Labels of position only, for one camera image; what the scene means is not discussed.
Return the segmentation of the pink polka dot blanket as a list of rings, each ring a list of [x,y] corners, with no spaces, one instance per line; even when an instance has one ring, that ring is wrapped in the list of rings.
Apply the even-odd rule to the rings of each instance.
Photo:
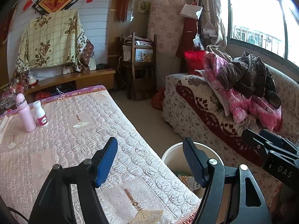
[[[208,53],[203,58],[204,70],[200,72],[223,105],[225,114],[231,115],[235,123],[241,123],[252,115],[262,127],[270,131],[278,130],[282,123],[281,107],[275,109],[265,98],[255,95],[246,98],[233,88],[228,91],[224,89],[216,76],[228,63],[217,54]]]

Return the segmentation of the white round trash bin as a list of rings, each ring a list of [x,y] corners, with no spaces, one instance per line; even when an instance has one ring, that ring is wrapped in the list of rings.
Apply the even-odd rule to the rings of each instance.
[[[184,156],[182,142],[176,143],[168,148],[162,156],[162,161],[177,177],[179,174],[193,176]],[[201,187],[199,190],[193,191],[193,193],[195,193],[199,198],[202,198],[204,191],[205,189]]]

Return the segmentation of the wooden tv cabinet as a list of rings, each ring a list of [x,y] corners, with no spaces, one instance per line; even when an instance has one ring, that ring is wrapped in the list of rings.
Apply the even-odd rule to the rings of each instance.
[[[95,85],[103,85],[107,90],[112,90],[114,88],[114,82],[115,70],[111,68],[93,70],[86,73],[73,72],[39,81],[34,88],[29,88],[24,93],[27,101],[29,103],[32,103],[34,101],[36,92],[46,90],[59,84],[75,83],[76,90],[88,88]]]

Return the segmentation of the pink water bottle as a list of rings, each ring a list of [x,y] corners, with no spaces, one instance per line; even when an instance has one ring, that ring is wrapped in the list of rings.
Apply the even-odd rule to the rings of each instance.
[[[25,130],[28,133],[32,132],[36,128],[36,122],[27,103],[27,100],[22,93],[19,93],[16,96],[16,107]]]

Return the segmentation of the sofa with floral cover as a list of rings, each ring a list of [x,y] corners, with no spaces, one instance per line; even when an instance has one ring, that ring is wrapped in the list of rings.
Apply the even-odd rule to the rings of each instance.
[[[249,115],[236,124],[232,116],[225,116],[218,98],[203,77],[171,74],[165,79],[163,116],[182,138],[212,148],[226,166],[246,164],[264,195],[268,206],[278,192],[280,181],[261,168],[263,158],[251,145],[242,140],[242,132],[262,129],[257,119]]]

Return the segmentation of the red cushion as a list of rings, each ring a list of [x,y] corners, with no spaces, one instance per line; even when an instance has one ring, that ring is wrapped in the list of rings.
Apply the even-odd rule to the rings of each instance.
[[[204,70],[203,58],[206,55],[206,51],[186,51],[184,52],[184,58],[187,64],[187,71],[191,75],[201,76],[200,70]]]

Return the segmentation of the dark brown jacket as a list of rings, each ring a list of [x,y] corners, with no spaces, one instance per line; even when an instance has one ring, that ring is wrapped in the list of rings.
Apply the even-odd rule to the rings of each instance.
[[[233,88],[246,98],[253,95],[265,98],[275,109],[281,106],[272,73],[260,57],[244,52],[229,62],[216,78],[227,91]]]

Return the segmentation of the wooden shelf chair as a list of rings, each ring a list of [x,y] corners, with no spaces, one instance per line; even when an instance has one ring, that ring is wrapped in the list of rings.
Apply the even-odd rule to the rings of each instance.
[[[138,37],[135,32],[120,37],[122,54],[118,72],[128,100],[149,99],[157,91],[157,40],[156,34],[151,41]]]

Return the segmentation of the floral cloth covered television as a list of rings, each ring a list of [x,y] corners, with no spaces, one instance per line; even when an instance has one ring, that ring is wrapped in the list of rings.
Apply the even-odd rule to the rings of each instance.
[[[89,70],[94,45],[87,38],[77,9],[42,15],[24,29],[15,72],[71,65],[75,72]]]

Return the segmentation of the white pill bottle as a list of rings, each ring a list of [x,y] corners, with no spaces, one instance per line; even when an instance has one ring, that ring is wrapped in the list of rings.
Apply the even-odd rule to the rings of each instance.
[[[47,126],[48,125],[48,118],[47,118],[47,115],[46,115],[43,107],[41,106],[40,100],[35,101],[33,103],[33,108],[34,108],[34,116],[35,116],[35,120],[36,120],[37,124],[40,127]]]

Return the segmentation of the orange white printed bag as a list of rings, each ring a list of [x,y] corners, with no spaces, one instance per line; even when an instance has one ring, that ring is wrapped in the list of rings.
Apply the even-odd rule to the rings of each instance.
[[[193,176],[188,175],[178,175],[178,178],[181,180],[181,182],[186,185],[192,192],[197,191],[201,188],[201,185],[196,182],[195,178]]]

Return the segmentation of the pink floral covered mattress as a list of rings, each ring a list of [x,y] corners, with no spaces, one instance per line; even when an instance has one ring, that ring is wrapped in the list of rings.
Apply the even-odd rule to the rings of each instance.
[[[187,0],[152,0],[147,25],[147,37],[157,36],[157,51],[175,55],[179,46],[184,17],[180,12]]]

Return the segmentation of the pink quilted table cover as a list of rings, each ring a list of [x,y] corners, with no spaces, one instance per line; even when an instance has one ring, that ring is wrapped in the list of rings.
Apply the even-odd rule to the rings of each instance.
[[[109,223],[191,223],[200,199],[141,137],[103,86],[42,101],[45,127],[28,133],[16,110],[1,116],[1,197],[29,216],[54,164],[80,164],[109,138],[118,151],[97,190]]]

